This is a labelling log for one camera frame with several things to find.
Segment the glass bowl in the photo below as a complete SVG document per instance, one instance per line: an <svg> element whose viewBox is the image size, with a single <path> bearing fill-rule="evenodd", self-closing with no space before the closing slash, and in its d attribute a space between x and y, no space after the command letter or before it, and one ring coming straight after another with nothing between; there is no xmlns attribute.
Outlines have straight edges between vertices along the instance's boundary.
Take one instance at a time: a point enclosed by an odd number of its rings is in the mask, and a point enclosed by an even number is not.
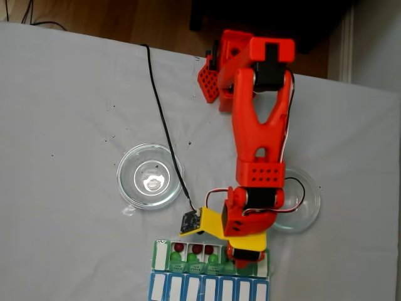
<svg viewBox="0 0 401 301"><path fill-rule="evenodd" d="M182 178L184 168L175 157ZM120 193L132 206L157 209L171 203L181 185L171 152L157 144L141 144L128 151L117 170Z"/></svg>
<svg viewBox="0 0 401 301"><path fill-rule="evenodd" d="M273 228L287 233L302 232L316 219L320 210L320 192L314 180L307 173L295 169L286 169L286 178L294 177L305 187L305 199L302 205L291 213L278 213ZM284 184L284 205L280 209L290 209L297 205L303 196L300 183L286 179Z"/></svg>

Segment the wooden floor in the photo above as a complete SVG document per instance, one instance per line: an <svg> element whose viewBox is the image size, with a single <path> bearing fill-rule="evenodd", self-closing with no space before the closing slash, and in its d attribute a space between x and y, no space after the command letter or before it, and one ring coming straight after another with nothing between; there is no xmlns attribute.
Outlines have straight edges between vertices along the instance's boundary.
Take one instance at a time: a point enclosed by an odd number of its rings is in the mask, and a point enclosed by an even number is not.
<svg viewBox="0 0 401 301"><path fill-rule="evenodd" d="M29 0L8 1L14 3L10 21L21 22ZM196 56L205 56L224 28L241 29L206 18L202 31L193 32L189 18L190 0L34 0L33 14L34 21L57 21L74 33ZM328 40L308 55L298 54L291 69L326 78L327 65Z"/></svg>

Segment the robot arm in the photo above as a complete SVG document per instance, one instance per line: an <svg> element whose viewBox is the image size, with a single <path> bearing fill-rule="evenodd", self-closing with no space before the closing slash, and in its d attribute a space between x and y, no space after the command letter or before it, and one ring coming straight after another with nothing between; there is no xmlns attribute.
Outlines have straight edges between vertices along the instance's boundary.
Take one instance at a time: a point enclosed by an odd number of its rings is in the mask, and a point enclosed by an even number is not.
<svg viewBox="0 0 401 301"><path fill-rule="evenodd" d="M206 59L198 82L208 103L220 96L219 110L232 112L239 186L228 188L222 214L203 207L184 215L180 234L206 231L228 240L227 255L239 267L262 259L266 230L276 219L274 210L284 203L283 149L293 89L286 64L294 60L294 42L226 30L220 55L215 48ZM269 118L261 124L253 96L263 91L278 94ZM264 156L256 155L259 149Z"/></svg>

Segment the wall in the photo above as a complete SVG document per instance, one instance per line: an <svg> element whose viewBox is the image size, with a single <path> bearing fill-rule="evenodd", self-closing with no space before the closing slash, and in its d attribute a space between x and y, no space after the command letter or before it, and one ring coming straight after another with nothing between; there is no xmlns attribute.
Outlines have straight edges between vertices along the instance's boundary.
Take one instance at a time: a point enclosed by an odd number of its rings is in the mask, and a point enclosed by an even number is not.
<svg viewBox="0 0 401 301"><path fill-rule="evenodd" d="M401 1L361 2L354 10L352 83L401 94Z"/></svg>

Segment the electrical wire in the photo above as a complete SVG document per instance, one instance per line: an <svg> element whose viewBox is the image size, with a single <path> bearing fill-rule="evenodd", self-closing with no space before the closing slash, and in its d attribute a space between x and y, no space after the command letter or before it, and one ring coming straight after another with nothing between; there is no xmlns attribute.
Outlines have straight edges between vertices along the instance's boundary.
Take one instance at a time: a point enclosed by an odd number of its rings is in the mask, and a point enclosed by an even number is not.
<svg viewBox="0 0 401 301"><path fill-rule="evenodd" d="M291 111L291 106L293 104L293 98L294 98L294 92L295 92L295 76L294 73L291 71L291 69L286 68L286 70L288 70L291 74L291 79L292 79L292 89L291 89L291 96L289 98L289 105L288 105L288 114L287 114L287 124L286 124L286 129L285 129L285 136L284 136L284 140L283 140L283 144L281 146L281 153L280 153L280 158L279 161L282 162L283 161L283 157L284 157L284 148L286 147L286 143L287 143L287 138L288 138L288 132L289 132L289 113Z"/></svg>
<svg viewBox="0 0 401 301"><path fill-rule="evenodd" d="M6 14L7 14L7 22L10 21L9 20L9 15L8 15L8 1L6 0Z"/></svg>
<svg viewBox="0 0 401 301"><path fill-rule="evenodd" d="M57 25L57 26L63 28L63 30L68 31L63 25L61 25L60 23L54 22L54 21L34 22L31 25L37 26L37 25L42 25L42 24L54 24L54 25Z"/></svg>
<svg viewBox="0 0 401 301"><path fill-rule="evenodd" d="M53 24L53 25L59 26L60 28L62 28L65 31L68 31L63 25L61 25L60 23L58 23L56 21L33 22L33 4L34 4L34 0L29 0L28 7L26 8L26 11L24 13L24 17L23 17L23 19L21 21L21 24L26 24L26 20L28 18L29 10L30 10L31 11L31 16L30 16L30 20L29 20L29 25L38 26L38 25L43 25L43 24Z"/></svg>
<svg viewBox="0 0 401 301"><path fill-rule="evenodd" d="M303 186L302 182L300 180L298 180L296 177L286 177L285 179L286 180L295 180L302 187L303 195L302 195L301 201L297 205L295 205L294 207L292 207L290 209L273 209L273 208L252 209L252 208L249 208L243 212L243 215L247 215L249 213L266 212L266 211L270 211L270 212L274 212L274 213L290 213L290 212L297 210L302 205L303 201L305 200L305 193L306 193L305 186Z"/></svg>
<svg viewBox="0 0 401 301"><path fill-rule="evenodd" d="M212 189L212 190L208 191L207 194L206 194L206 197L205 197L205 207L208 208L207 207L207 200L209 199L209 196L212 193L224 193L224 192L227 192L227 191L228 191L227 188L215 188L215 189Z"/></svg>
<svg viewBox="0 0 401 301"><path fill-rule="evenodd" d="M167 143L169 144L169 149L170 149L170 153L171 153L171 158L172 158L172 160L173 160L174 168L175 168L175 171L176 171L176 173L177 173L178 179L179 179L179 181L180 181L180 183L181 183L182 190L184 191L184 194L185 194L185 196L186 196L187 199L188 199L189 206L192 208L193 211L196 211L196 209L195 209L195 207L194 207L194 205L192 204L192 201L191 201L191 199L190 199L190 196L189 196L189 193L188 193L188 189L187 189L187 187L185 186L184 180L182 179L180 170L179 170L178 165L177 165L177 161L175 160L175 154L174 154L174 150L173 150L173 145L172 145L171 140L170 140L169 130L168 130L168 128L167 128L167 124L166 124L165 119L164 119L164 114L163 114L163 110L162 110L162 105L160 104L159 96L157 95L157 90L156 90L156 86L155 86L155 81L154 81L154 78L153 78L152 64L151 64L151 62L150 62L150 48L149 48L149 46L146 45L146 44L142 44L141 46L146 47L146 50L147 50L150 81L152 82L152 88L153 88L153 91L154 91L154 94L155 94L157 106L158 106L158 108L159 108L160 118L162 119L162 123L163 123L163 128L164 128L165 136L166 136L166 138L167 138Z"/></svg>
<svg viewBox="0 0 401 301"><path fill-rule="evenodd" d="M25 24L26 18L28 17L29 9L31 8L32 2L33 2L33 0L29 0L28 7L26 8L26 11L25 11L25 13L24 13L23 19L22 19L22 21L21 21L21 24Z"/></svg>
<svg viewBox="0 0 401 301"><path fill-rule="evenodd" d="M31 19L29 20L30 25L32 25L32 16L33 16L33 0L31 5Z"/></svg>

